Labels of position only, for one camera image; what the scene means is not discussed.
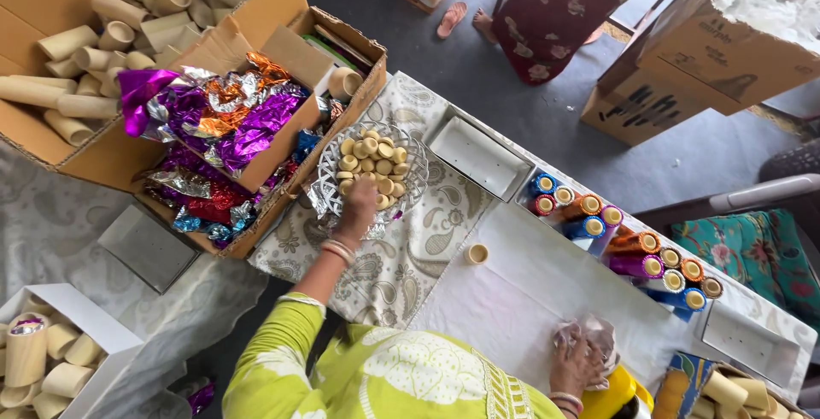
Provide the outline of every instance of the orange wrapped tube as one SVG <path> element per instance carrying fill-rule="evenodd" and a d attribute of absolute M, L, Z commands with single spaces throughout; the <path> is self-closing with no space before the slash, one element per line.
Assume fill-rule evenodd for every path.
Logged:
<path fill-rule="evenodd" d="M 655 254 L 661 250 L 661 238 L 652 232 L 616 236 L 607 246 L 611 254 Z"/>
<path fill-rule="evenodd" d="M 684 259 L 681 261 L 681 272 L 689 281 L 695 283 L 703 279 L 703 266 L 695 259 Z"/>
<path fill-rule="evenodd" d="M 598 215 L 601 212 L 603 203 L 601 198 L 595 194 L 578 195 L 575 201 L 561 209 L 561 216 L 564 220 L 580 220 L 590 215 Z"/>

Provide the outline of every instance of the teal floral cloth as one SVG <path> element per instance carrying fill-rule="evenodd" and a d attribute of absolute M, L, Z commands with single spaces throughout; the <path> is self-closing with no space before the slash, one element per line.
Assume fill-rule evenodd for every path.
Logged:
<path fill-rule="evenodd" d="M 783 209 L 671 226 L 671 239 L 820 332 L 820 287 Z"/>

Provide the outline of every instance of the floral fabric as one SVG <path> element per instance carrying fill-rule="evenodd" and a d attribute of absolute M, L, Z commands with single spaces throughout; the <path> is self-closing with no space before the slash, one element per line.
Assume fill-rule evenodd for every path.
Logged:
<path fill-rule="evenodd" d="M 305 359 L 324 311 L 304 294 L 280 298 L 237 362 L 224 417 L 563 419 L 475 349 L 427 331 L 348 325 L 308 380 Z"/>
<path fill-rule="evenodd" d="M 783 209 L 671 226 L 672 240 L 820 331 L 820 287 Z"/>
<path fill-rule="evenodd" d="M 579 47 L 627 0 L 506 0 L 493 33 L 512 67 L 537 85 L 559 75 Z"/>

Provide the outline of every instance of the woman's hand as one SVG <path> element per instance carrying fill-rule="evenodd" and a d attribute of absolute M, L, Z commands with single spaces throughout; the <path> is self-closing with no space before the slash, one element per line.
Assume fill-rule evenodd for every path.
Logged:
<path fill-rule="evenodd" d="M 603 356 L 601 349 L 580 332 L 572 334 L 576 341 L 570 347 L 564 338 L 559 340 L 553 354 L 553 371 L 549 373 L 549 389 L 580 398 L 587 385 L 603 381 Z"/>
<path fill-rule="evenodd" d="M 375 183 L 370 179 L 360 178 L 350 187 L 344 198 L 342 218 L 333 234 L 333 239 L 356 251 L 362 243 L 375 217 Z"/>

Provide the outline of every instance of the yellow container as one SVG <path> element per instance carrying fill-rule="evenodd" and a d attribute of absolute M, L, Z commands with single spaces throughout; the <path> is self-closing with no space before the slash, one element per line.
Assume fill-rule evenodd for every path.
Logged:
<path fill-rule="evenodd" d="M 654 409 L 652 395 L 623 366 L 615 368 L 607 379 L 609 389 L 588 390 L 581 396 L 580 401 L 584 403 L 584 411 L 578 419 L 610 419 L 635 396 L 646 403 L 650 413 L 652 412 Z"/>

